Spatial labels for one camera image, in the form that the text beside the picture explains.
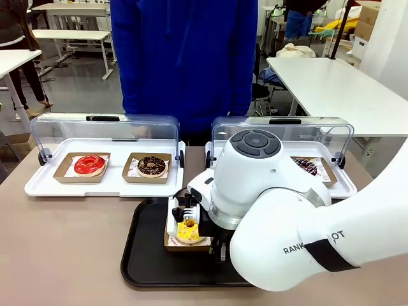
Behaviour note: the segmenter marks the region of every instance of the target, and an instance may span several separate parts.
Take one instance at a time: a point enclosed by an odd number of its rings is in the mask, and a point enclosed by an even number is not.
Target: clear plastic lid
[[[352,125],[337,117],[219,117],[212,124],[212,160],[216,146],[245,129],[269,131],[284,144],[317,142],[339,165],[354,134]]]
[[[31,121],[31,131],[46,162],[60,143],[70,138],[113,142],[166,140],[179,159],[179,124],[171,116],[96,113],[44,113]]]

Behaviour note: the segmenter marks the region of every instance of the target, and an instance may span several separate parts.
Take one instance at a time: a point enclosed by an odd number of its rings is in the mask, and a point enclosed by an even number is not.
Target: yellow frosted donut
[[[188,227],[186,224],[186,220],[184,219],[183,222],[178,223],[177,226],[177,240],[183,242],[184,244],[196,244],[204,239],[204,237],[198,236],[198,224],[194,221],[194,225]]]

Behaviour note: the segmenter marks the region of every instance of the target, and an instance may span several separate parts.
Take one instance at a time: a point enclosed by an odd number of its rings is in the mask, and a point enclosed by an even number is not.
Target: black tray
[[[168,251],[163,244],[167,207],[167,198],[137,206],[120,264],[126,282],[136,287],[251,286],[230,262],[216,262],[207,252]]]

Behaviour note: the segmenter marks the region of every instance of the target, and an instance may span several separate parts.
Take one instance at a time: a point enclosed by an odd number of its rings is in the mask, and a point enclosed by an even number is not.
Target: black pole
[[[27,38],[30,51],[35,51],[36,49],[34,48],[34,45],[31,41],[30,30],[28,29],[28,25],[27,25],[26,11],[24,11],[22,0],[18,1],[18,9],[20,10],[19,12],[20,20],[21,20],[20,25],[22,26],[22,30],[24,32],[25,38]]]
[[[331,53],[330,59],[336,59],[337,49],[339,48],[340,40],[342,39],[342,35],[343,35],[343,32],[344,32],[344,27],[346,26],[347,17],[349,16],[349,12],[350,12],[352,3],[353,3],[353,0],[348,0],[347,1],[346,7],[345,7],[345,10],[344,10],[342,25],[340,26],[339,33],[337,33],[337,39],[336,39],[336,42],[334,44],[333,52]]]

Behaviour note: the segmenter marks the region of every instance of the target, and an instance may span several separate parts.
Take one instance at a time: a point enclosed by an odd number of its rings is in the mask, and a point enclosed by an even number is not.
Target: black strap
[[[311,244],[305,244],[305,249],[323,268],[330,272],[346,271],[359,268],[347,262],[329,243],[323,239]]]

